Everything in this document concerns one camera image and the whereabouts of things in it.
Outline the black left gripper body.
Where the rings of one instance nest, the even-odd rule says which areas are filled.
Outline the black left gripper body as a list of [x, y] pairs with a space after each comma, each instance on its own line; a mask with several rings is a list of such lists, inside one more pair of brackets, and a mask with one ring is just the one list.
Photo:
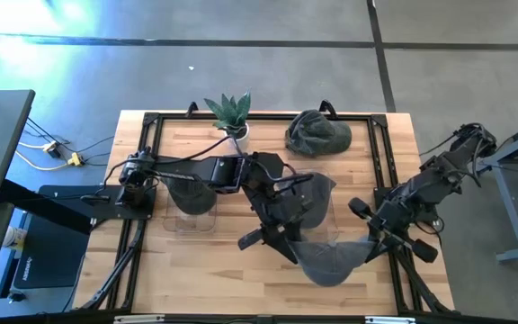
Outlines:
[[245, 234], [238, 240], [240, 250], [245, 250], [260, 240], [276, 251], [290, 251], [287, 238], [299, 236], [300, 224], [307, 212], [316, 203], [307, 196], [277, 196], [249, 198], [252, 210], [260, 221], [258, 229]]

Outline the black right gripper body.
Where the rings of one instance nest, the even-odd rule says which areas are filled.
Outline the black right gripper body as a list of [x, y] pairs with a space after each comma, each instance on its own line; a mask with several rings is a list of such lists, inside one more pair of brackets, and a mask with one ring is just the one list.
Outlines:
[[414, 219], [412, 214], [400, 204], [383, 201], [379, 209], [373, 212], [366, 202], [354, 197], [349, 201], [348, 207], [352, 213], [367, 222], [370, 232], [376, 233], [380, 239], [392, 239], [393, 245], [390, 250], [399, 247], [408, 248], [426, 263], [432, 263], [438, 257], [438, 250], [435, 247], [419, 238], [409, 237], [408, 228]]

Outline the blue denim baseball cap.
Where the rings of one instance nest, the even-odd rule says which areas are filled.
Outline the blue denim baseball cap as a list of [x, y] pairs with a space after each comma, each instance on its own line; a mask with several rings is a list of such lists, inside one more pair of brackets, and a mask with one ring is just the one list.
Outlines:
[[313, 230], [327, 220], [331, 193], [336, 182], [317, 171], [310, 171], [304, 176], [304, 179], [286, 184], [286, 189], [281, 194], [282, 221], [285, 225]]
[[303, 258], [298, 260], [298, 263], [308, 279], [324, 287], [343, 283], [354, 268], [365, 263], [370, 253], [370, 243], [366, 239], [303, 242]]

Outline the dark green baseball cap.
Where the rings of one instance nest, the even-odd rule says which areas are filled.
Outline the dark green baseball cap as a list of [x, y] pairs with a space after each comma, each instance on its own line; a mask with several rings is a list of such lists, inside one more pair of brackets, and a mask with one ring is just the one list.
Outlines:
[[303, 157], [316, 158], [346, 151], [352, 143], [352, 131], [343, 121], [328, 120], [317, 110], [297, 115], [285, 131], [285, 148]]
[[217, 202], [217, 194], [203, 183], [175, 178], [163, 181], [175, 205], [186, 214], [204, 214]]

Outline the snake plant in white pot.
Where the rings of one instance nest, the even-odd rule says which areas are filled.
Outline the snake plant in white pot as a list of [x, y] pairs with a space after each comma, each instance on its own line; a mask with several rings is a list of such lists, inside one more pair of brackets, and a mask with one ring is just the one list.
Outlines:
[[247, 90], [238, 100], [222, 94], [219, 103], [208, 98], [204, 98], [204, 102], [217, 118], [214, 126], [225, 133], [233, 149], [245, 152], [250, 140], [247, 117], [251, 107], [251, 91]]

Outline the black floor mat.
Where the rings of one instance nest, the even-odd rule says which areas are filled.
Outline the black floor mat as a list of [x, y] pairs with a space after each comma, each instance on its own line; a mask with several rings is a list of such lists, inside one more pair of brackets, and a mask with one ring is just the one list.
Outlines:
[[29, 216], [13, 287], [25, 290], [73, 286], [89, 235]]

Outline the black desk beam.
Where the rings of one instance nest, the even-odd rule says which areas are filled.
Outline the black desk beam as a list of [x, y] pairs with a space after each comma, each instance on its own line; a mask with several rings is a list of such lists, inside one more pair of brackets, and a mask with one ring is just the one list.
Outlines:
[[1, 185], [0, 203], [10, 203], [23, 211], [83, 234], [89, 234], [92, 229], [91, 219], [83, 213], [10, 180], [4, 180]]

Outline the white cup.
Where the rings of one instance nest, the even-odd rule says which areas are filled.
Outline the white cup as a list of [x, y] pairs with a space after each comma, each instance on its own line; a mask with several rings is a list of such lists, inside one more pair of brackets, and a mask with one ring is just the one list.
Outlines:
[[26, 236], [27, 231], [25, 229], [9, 226], [4, 235], [2, 247], [12, 250], [22, 250]]

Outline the silver metal bracket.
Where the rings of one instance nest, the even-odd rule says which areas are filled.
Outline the silver metal bracket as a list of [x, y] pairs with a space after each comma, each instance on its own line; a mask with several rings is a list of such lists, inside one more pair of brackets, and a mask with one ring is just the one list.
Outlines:
[[415, 318], [390, 317], [390, 316], [366, 316], [365, 324], [416, 324]]
[[161, 314], [129, 314], [116, 316], [112, 324], [159, 324], [165, 322]]

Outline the black aluminium rig frame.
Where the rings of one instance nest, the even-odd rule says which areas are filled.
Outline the black aluminium rig frame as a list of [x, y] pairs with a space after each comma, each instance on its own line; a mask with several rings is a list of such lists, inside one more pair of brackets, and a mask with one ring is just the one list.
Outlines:
[[[338, 184], [332, 203], [340, 240], [355, 240], [366, 234], [362, 220], [351, 214], [347, 203], [358, 196], [373, 206], [373, 190], [379, 185], [403, 182], [419, 168], [415, 134], [408, 113], [339, 112], [353, 133], [348, 150], [339, 155], [308, 159], [292, 155], [283, 136], [298, 112], [256, 112], [249, 116], [249, 150], [277, 153], [297, 169], [322, 168]], [[203, 111], [121, 111], [108, 168], [135, 152], [143, 126], [147, 145], [160, 136], [159, 154], [186, 157], [222, 138], [213, 127], [215, 116]], [[380, 256], [356, 268], [345, 283], [324, 288], [311, 283], [299, 266], [273, 249], [253, 245], [245, 251], [237, 240], [259, 225], [243, 193], [222, 195], [217, 208], [205, 221], [215, 220], [209, 231], [171, 230], [178, 211], [173, 210], [163, 184], [158, 186], [154, 215], [147, 222], [138, 263], [123, 272], [114, 307], [130, 300], [130, 270], [135, 293], [129, 302], [134, 313], [239, 315], [396, 315], [397, 306], [388, 256]], [[88, 302], [111, 272], [119, 243], [132, 240], [136, 222], [108, 220], [91, 233], [73, 301]], [[414, 237], [434, 244], [438, 239], [412, 229]], [[454, 309], [442, 252], [434, 264], [415, 259], [416, 270], [448, 308]]]

